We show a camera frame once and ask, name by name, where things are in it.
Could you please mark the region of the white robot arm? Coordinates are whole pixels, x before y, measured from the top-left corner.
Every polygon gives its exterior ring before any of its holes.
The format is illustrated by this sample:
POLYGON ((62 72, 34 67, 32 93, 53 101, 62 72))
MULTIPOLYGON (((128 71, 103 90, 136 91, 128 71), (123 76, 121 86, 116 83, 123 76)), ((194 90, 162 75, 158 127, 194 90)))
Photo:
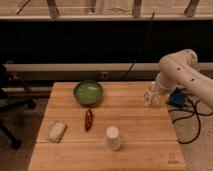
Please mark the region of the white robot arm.
POLYGON ((144 93, 146 107, 158 106, 159 96, 166 96, 181 85, 213 109, 213 79, 197 70, 198 56, 191 49, 184 49, 162 57, 156 79, 144 93))

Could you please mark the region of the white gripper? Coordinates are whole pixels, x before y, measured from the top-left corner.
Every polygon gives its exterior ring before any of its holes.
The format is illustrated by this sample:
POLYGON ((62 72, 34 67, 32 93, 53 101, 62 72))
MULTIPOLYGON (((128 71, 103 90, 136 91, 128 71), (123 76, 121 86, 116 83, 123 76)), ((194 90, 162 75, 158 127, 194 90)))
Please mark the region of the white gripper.
POLYGON ((144 106, 145 107, 162 107, 167 101, 166 95, 161 95, 156 86, 155 82, 152 81, 144 93, 144 106))

